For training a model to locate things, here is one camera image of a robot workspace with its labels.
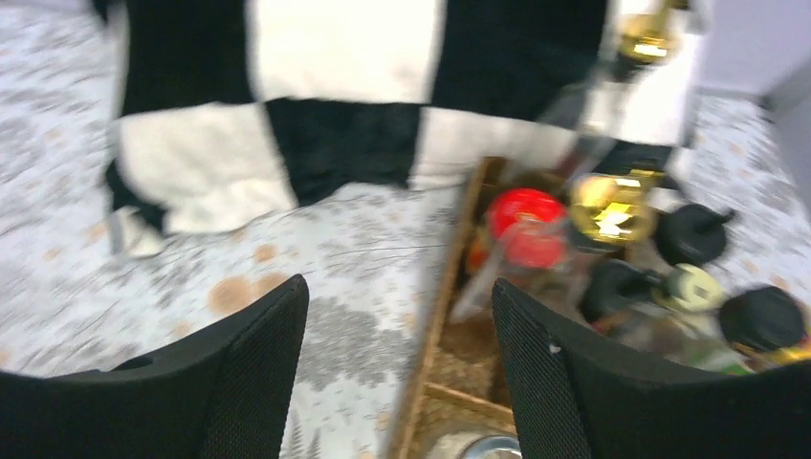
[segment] black lid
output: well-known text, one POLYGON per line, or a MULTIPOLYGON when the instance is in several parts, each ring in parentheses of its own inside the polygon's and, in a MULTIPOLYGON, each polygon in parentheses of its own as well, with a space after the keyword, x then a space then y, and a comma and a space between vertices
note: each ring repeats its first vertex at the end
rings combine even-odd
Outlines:
POLYGON ((805 323, 793 297, 775 287, 762 287, 728 299, 718 312, 724 339, 754 351, 792 347, 805 338, 805 323))
POLYGON ((617 141, 594 166, 592 173, 607 175, 628 175, 632 169, 665 172, 673 147, 617 141))
POLYGON ((704 266, 727 249, 724 225, 734 218, 700 204, 687 204, 663 215, 653 234, 656 250, 669 265, 704 266))
POLYGON ((581 299, 581 314, 588 323, 616 314, 636 301, 648 299, 651 285, 659 282, 657 275, 641 272, 622 260, 604 260, 591 271, 591 281, 581 299))

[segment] red lid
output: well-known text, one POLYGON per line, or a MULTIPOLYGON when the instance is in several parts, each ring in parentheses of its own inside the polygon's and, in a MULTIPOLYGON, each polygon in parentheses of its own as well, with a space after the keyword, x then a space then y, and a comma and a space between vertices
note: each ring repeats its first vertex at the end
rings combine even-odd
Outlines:
MULTIPOLYGON (((490 232, 497 240, 517 222, 553 222, 566 214, 566 207, 543 191, 516 188, 496 197, 488 213, 490 232)), ((505 257, 519 266, 548 268, 563 257, 565 250, 565 241, 558 232, 522 232, 516 234, 505 248, 505 257)))

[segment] white wall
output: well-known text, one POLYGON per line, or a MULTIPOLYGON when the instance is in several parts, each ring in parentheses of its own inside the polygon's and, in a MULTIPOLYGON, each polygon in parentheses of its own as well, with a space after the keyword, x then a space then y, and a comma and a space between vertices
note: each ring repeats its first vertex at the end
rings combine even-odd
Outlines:
POLYGON ((712 0, 699 85, 761 96, 811 58, 811 0, 712 0))
POLYGON ((811 97, 780 113, 774 123, 783 166, 793 176, 800 199, 811 210, 811 97))

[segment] brown stain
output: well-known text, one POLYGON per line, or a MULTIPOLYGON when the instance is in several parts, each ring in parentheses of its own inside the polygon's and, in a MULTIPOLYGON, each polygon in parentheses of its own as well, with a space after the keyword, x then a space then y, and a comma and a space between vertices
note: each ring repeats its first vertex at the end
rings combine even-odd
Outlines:
POLYGON ((381 411, 375 419, 375 428, 379 432, 388 430, 388 425, 391 421, 391 414, 388 411, 381 411))
POLYGON ((245 229, 240 228, 230 234, 230 240, 233 242, 242 242, 245 240, 245 229))
POLYGON ((738 156, 741 156, 744 153, 746 153, 746 151, 744 151, 743 147, 740 146, 737 143, 730 143, 730 149, 732 149, 733 153, 735 153, 735 155, 738 155, 738 156))
POLYGON ((11 361, 11 352, 0 350, 0 368, 4 368, 11 361))
POLYGON ((260 298, 281 285, 290 276, 283 273, 265 274, 253 283, 253 297, 260 298))
POLYGON ((251 282, 243 275, 226 277, 208 292, 208 307, 223 316, 245 309, 252 300, 251 282))
POLYGON ((48 132, 45 133, 45 138, 48 139, 49 141, 55 141, 56 139, 59 139, 61 137, 62 131, 56 128, 49 129, 48 132))
POLYGON ((253 259, 257 263, 267 263, 276 257, 276 247, 270 244, 262 244, 253 252, 253 259))
POLYGON ((46 251, 45 254, 42 256, 42 258, 45 261, 53 261, 53 260, 56 260, 61 254, 62 254, 62 248, 54 247, 53 249, 50 249, 49 251, 46 251))
POLYGON ((191 324, 188 322, 180 322, 175 325, 172 330, 172 336, 175 338, 185 338, 191 333, 191 324))
POLYGON ((407 331, 409 331, 409 332, 414 331, 414 322, 415 322, 415 320, 414 320, 414 315, 412 313, 403 314, 403 317, 401 317, 401 320, 403 321, 403 327, 407 331))
POLYGON ((87 241, 91 244, 98 242, 107 233, 107 224, 104 222, 94 225, 87 231, 87 241))
POLYGON ((755 274, 755 273, 757 273, 759 271, 759 269, 757 268, 757 265, 755 263, 753 263, 752 260, 744 261, 743 262, 743 267, 746 269, 746 271, 748 271, 749 273, 752 273, 752 274, 755 274))
POLYGON ((775 287, 781 288, 782 290, 785 291, 791 289, 791 286, 789 285, 788 281, 779 275, 772 276, 772 284, 774 284, 775 287))

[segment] bed sheet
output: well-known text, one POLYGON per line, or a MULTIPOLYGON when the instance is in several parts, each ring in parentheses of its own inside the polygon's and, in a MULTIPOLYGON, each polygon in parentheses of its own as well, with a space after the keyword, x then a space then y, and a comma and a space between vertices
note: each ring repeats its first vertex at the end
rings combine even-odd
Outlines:
MULTIPOLYGON (((458 189, 351 185, 232 234, 111 255, 100 174, 112 62, 93 18, 0 6, 0 368, 110 368, 236 311, 293 273, 312 303, 282 458, 384 451, 432 308, 458 189)), ((811 230, 751 102, 704 98, 686 184, 740 208, 710 270, 811 301, 811 230)))

